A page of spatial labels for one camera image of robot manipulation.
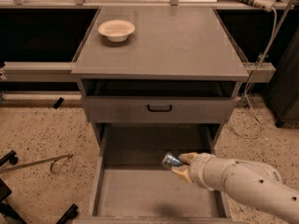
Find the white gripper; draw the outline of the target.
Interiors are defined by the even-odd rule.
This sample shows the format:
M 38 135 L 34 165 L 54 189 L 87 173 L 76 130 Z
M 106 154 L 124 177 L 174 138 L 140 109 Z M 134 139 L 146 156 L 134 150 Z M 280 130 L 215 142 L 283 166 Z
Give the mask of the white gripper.
M 180 154 L 178 159 L 186 164 L 171 169 L 178 178 L 210 191 L 222 190 L 220 158 L 208 153 L 191 152 Z

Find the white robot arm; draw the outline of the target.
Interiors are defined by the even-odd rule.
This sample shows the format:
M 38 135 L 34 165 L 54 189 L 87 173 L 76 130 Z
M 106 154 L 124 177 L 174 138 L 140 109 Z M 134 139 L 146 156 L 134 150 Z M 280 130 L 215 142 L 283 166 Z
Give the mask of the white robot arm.
M 299 224 L 299 191 L 284 185 L 271 165 L 218 158 L 207 153 L 184 153 L 171 171 L 197 187 L 218 190 L 250 208 Z

